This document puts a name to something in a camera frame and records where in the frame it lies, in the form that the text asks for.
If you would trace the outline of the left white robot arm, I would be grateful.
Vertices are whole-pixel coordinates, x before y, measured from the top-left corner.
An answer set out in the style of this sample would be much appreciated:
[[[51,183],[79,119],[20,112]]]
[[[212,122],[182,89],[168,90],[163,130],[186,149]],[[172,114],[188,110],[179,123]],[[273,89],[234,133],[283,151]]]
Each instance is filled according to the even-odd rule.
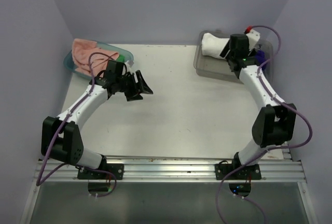
[[[41,154],[46,159],[88,167],[95,178],[105,177],[108,166],[104,156],[84,147],[80,131],[92,114],[117,92],[123,93],[128,102],[142,100],[142,94],[153,94],[139,70],[125,74],[108,71],[103,77],[96,76],[69,109],[43,121]]]

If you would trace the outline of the dark purple towel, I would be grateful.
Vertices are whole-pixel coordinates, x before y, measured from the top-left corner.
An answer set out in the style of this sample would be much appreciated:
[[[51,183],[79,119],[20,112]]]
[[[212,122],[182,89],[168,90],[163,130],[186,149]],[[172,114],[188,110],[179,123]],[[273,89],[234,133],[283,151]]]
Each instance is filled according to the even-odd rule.
[[[263,62],[265,62],[265,53],[262,50],[257,50],[255,54],[256,65],[260,66]]]

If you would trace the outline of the pink towel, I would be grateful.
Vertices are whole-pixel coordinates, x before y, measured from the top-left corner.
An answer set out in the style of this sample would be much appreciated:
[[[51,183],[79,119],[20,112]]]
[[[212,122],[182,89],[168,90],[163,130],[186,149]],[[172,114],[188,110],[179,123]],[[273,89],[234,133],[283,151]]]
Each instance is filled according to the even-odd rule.
[[[105,50],[97,46],[96,41],[75,38],[72,44],[72,59],[77,66],[75,71],[91,76],[97,75],[107,67],[109,60],[116,61],[119,52]]]

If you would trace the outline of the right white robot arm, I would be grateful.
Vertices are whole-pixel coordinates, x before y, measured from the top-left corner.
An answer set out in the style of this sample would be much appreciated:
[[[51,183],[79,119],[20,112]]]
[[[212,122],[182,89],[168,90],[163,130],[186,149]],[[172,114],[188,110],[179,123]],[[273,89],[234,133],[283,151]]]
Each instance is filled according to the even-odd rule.
[[[230,70],[249,90],[259,110],[251,130],[252,139],[232,161],[232,175],[239,179],[250,172],[249,166],[258,163],[261,153],[292,139],[296,120],[296,114],[288,109],[295,109],[295,105],[282,105],[283,99],[267,81],[257,57],[250,53],[245,34],[231,35],[222,51]]]

